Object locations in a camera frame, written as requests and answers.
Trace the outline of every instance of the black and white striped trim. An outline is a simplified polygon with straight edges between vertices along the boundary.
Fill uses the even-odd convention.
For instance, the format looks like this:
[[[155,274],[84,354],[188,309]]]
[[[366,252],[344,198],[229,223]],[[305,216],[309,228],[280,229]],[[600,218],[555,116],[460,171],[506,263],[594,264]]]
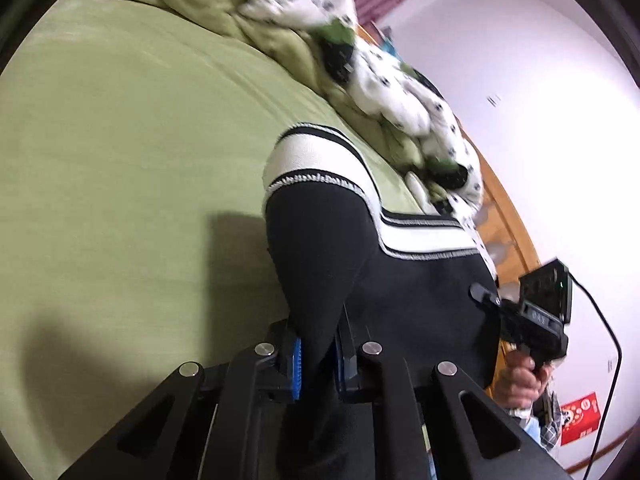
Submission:
[[[303,182],[350,190],[367,205],[380,248],[394,258],[439,260],[478,254],[473,238],[455,219],[384,210],[362,154],[338,130],[309,123],[288,130],[267,161],[263,182],[264,206],[277,190]]]

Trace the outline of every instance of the green blanket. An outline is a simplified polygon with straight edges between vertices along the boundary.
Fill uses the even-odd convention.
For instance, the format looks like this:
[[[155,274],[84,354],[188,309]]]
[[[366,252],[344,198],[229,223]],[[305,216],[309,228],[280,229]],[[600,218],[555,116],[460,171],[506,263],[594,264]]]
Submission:
[[[238,13],[238,7],[247,0],[135,1],[174,10],[211,32],[235,38],[260,50],[282,65],[296,81],[325,98],[344,121],[394,168],[405,171],[413,166],[423,167],[420,149],[410,137],[382,116],[364,114],[344,88],[332,81],[324,70],[313,36],[321,34],[330,41],[338,41],[331,25],[315,30],[310,35],[308,32],[249,20]]]
[[[248,43],[127,0],[60,0],[24,41],[0,76],[0,424],[35,480],[181,362],[224,362],[286,316],[261,174],[297,121],[350,135],[385,206],[419,212],[310,84]]]

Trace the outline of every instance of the person's hand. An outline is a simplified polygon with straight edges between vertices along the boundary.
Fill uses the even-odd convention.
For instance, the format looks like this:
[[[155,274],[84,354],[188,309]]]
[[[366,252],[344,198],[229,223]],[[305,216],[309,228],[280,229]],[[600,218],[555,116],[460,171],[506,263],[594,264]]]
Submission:
[[[544,365],[533,374],[536,364],[519,350],[505,355],[506,368],[500,371],[494,386],[495,402],[505,408],[530,408],[538,400],[549,382],[553,367]]]

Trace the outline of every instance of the red object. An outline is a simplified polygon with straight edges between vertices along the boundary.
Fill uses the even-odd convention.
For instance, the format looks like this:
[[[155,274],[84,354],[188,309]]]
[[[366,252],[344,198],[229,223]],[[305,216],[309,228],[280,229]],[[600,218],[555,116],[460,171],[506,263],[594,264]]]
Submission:
[[[595,392],[560,407],[562,410],[562,441],[568,444],[587,436],[600,425],[600,406]]]

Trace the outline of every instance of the silver screw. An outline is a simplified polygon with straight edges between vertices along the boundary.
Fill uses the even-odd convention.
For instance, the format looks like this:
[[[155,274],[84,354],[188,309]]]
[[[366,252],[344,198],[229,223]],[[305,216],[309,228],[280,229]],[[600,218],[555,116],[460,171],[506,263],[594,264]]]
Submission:
[[[382,345],[375,341],[369,341],[362,345],[362,351],[368,355],[379,355],[382,352]]]
[[[269,356],[276,351],[276,347],[271,343],[260,343],[255,346],[255,353],[262,356]]]
[[[199,370],[200,367],[197,363],[189,362],[183,364],[178,371],[182,377],[193,377]]]
[[[449,361],[443,361],[438,364],[438,371],[443,375],[453,376],[457,373],[458,367]]]

